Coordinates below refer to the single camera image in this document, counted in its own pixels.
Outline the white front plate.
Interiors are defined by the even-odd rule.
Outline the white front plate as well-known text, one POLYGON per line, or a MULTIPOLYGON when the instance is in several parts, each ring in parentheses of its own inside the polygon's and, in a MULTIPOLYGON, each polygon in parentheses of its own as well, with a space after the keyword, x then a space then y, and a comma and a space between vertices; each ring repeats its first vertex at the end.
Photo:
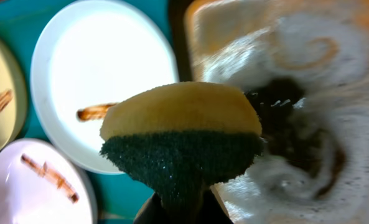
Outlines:
POLYGON ((51 144, 20 139, 0 152, 0 224, 95 224, 87 175, 51 144))

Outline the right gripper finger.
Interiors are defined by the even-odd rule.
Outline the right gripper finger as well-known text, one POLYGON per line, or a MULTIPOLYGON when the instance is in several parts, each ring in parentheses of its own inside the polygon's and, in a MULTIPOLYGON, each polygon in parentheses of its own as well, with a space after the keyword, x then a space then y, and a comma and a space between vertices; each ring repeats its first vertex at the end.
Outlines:
POLYGON ((133 224, 167 224, 166 211, 160 197, 153 193, 136 214, 133 224))

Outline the yellow green sponge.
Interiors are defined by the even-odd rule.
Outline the yellow green sponge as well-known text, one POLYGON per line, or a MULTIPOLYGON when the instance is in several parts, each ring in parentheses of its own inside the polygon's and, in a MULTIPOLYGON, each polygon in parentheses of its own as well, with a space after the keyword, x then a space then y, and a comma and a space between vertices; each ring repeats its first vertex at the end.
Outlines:
POLYGON ((241 90, 181 82, 111 107, 101 156, 153 189, 170 214, 189 215, 212 185, 245 173, 263 152, 261 124, 241 90))

